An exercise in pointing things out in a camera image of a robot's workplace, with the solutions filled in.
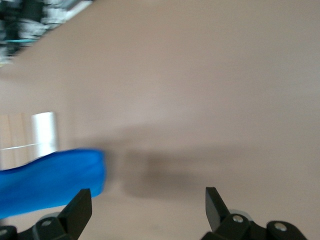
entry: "blue object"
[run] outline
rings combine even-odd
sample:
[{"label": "blue object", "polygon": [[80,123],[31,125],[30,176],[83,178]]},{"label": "blue object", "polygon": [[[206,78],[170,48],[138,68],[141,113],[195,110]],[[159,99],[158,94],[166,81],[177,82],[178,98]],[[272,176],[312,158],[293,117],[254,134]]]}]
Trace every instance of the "blue object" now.
[{"label": "blue object", "polygon": [[66,205],[81,189],[95,197],[106,174],[104,154],[95,149],[54,152],[0,171],[0,219]]}]

